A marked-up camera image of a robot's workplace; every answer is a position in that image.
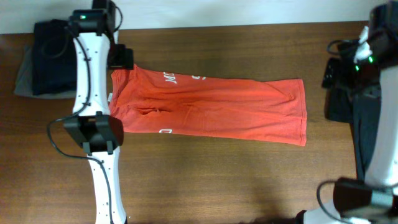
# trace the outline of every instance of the gray cloth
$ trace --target gray cloth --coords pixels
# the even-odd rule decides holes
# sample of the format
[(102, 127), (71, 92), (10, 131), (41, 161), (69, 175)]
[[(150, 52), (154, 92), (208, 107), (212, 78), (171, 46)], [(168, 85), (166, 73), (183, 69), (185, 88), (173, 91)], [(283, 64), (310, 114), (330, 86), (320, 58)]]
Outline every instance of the gray cloth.
[(25, 46), (24, 47), (24, 59), (22, 61), (21, 67), (18, 71), (17, 80), (15, 82), (15, 90), (14, 94), (18, 96), (26, 96), (31, 98), (39, 98), (39, 99), (70, 99), (76, 97), (76, 91), (65, 91), (63, 93), (56, 94), (41, 94), (41, 95), (33, 95), (32, 91), (32, 71), (33, 71), (33, 62), (32, 62), (32, 47)]

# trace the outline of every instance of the folded black clothing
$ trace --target folded black clothing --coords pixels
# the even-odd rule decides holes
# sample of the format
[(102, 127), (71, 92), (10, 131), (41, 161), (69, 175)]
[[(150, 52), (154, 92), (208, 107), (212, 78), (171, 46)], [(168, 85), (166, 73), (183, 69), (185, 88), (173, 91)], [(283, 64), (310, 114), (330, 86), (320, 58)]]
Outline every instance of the folded black clothing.
[(67, 21), (38, 22), (32, 51), (33, 95), (76, 90), (76, 52)]

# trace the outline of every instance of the wood grain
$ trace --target wood grain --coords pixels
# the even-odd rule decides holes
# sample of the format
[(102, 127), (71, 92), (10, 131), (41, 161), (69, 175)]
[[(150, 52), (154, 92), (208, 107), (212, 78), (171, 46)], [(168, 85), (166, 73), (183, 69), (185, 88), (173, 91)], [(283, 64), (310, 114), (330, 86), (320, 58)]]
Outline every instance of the wood grain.
[[(129, 223), (293, 217), (317, 207), (322, 180), (355, 177), (349, 126), (324, 118), (320, 85), (330, 57), (327, 43), (355, 38), (363, 25), (122, 30), (119, 42), (134, 49), (143, 68), (259, 81), (302, 78), (308, 111), (305, 147), (127, 133), (119, 171)], [(58, 155), (45, 135), (47, 122), (69, 114), (73, 100), (12, 94), (25, 44), (32, 44), (31, 34), (0, 35), (0, 223), (94, 223), (88, 163)], [(83, 155), (61, 127), (53, 131), (63, 150)]]

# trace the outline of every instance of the red t-shirt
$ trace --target red t-shirt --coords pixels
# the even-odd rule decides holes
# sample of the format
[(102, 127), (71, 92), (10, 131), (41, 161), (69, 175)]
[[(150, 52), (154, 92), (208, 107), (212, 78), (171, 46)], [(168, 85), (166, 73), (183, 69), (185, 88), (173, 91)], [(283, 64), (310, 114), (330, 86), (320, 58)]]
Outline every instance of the red t-shirt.
[(304, 146), (303, 81), (207, 78), (139, 68), (112, 74), (111, 116), (131, 133), (253, 139)]

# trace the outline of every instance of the red cloth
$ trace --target red cloth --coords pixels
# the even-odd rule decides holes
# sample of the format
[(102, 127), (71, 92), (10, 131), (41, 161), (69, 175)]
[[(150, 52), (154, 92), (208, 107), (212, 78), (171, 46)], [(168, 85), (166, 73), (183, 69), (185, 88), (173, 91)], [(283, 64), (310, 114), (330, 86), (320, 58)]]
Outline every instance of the red cloth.
[(134, 67), (112, 74), (111, 116), (130, 133), (173, 133), (304, 146), (303, 81), (207, 78)]

